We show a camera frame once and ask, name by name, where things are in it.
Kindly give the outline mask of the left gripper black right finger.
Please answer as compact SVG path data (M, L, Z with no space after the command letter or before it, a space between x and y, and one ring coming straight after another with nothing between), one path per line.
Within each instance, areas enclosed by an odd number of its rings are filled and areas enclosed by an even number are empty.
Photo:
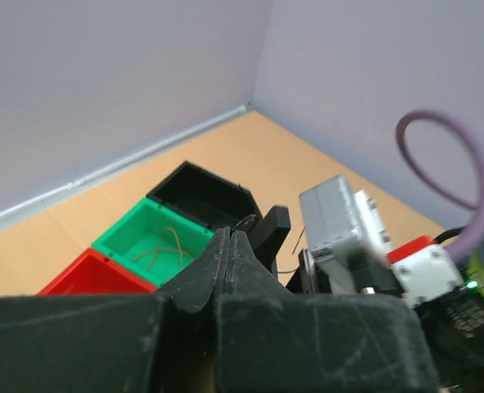
M228 246L224 294L284 297L291 292L256 258L247 235L234 231Z

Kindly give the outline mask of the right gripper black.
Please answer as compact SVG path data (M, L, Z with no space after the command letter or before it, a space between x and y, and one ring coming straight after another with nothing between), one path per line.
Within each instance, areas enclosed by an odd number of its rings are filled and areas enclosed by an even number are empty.
M249 232L255 257L272 274L278 273L276 256L291 230L286 206L273 206ZM298 254L299 267L286 288L293 294L401 296L401 285L394 273L365 251L357 251L340 261L317 261L306 249Z

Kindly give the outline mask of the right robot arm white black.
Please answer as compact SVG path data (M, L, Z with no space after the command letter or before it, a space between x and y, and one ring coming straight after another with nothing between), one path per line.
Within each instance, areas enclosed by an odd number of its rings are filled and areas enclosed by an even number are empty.
M484 368L484 202L451 231L393 247L363 192L301 197L310 296L287 310L292 385L312 392L468 388Z

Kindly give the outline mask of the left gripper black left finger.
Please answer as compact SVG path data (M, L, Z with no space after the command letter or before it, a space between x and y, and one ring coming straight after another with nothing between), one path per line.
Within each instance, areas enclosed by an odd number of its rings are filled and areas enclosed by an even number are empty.
M183 312L202 312L224 293L229 247L230 227L218 229L203 252L155 294Z

